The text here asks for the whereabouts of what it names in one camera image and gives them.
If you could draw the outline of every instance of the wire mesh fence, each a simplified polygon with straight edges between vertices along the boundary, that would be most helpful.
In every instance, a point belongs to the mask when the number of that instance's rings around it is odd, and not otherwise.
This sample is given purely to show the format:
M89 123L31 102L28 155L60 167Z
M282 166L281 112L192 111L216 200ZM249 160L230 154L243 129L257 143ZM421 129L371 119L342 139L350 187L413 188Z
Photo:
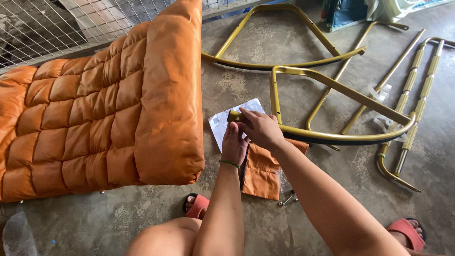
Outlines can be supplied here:
M112 41L173 2L0 0L0 74ZM248 2L255 0L203 0L202 13L214 15Z

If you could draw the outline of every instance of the red sandal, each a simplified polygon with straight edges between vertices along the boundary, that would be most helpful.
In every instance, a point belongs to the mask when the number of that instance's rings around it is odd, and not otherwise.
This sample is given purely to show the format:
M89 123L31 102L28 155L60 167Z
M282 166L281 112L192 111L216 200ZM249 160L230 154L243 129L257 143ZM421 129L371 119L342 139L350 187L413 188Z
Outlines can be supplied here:
M415 232L414 227L409 223L408 220L415 220L417 223L419 223L419 228L422 230L422 236L421 238L417 232ZM425 245L426 241L426 232L422 225L420 224L420 221L413 219L413 218L406 218L406 219L399 219L392 223L387 228L387 231L395 231L395 232L400 232L401 234L405 235L409 241L411 242L411 247L410 249L414 251L422 251Z
M187 203L188 203L188 197L192 196L195 198L193 206L190 208L189 211L187 211ZM183 202L183 212L185 213L185 216L188 218L194 218L194 219L199 219L199 215L201 214L201 211L208 206L208 203L210 201L198 194L195 193L190 193L185 197L185 202Z

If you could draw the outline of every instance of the quilted padding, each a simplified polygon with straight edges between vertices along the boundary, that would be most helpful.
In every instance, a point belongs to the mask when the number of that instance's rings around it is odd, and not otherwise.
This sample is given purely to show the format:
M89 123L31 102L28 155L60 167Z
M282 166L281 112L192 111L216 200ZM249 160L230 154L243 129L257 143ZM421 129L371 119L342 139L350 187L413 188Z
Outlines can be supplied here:
M94 56L0 76L0 200L194 183L201 6L176 1Z

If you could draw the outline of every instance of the instruction sheet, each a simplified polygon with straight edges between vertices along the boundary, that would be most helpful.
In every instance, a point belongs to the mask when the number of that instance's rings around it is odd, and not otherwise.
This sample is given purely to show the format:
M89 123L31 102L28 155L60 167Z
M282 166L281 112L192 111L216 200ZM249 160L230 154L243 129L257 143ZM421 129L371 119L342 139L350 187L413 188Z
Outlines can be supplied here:
M220 148L220 152L223 144L223 136L226 131L226 127L228 126L228 122L226 120L228 118L229 110L240 112L239 108L245 108L248 110L255 110L261 113L265 113L264 109L261 106L261 103L259 102L259 99L255 98L246 103L240 104L236 107L230 108L228 110L225 110L210 117L208 119L208 122L210 123L210 128L212 128L212 132L213 135L215 136L215 140L217 141L218 147Z

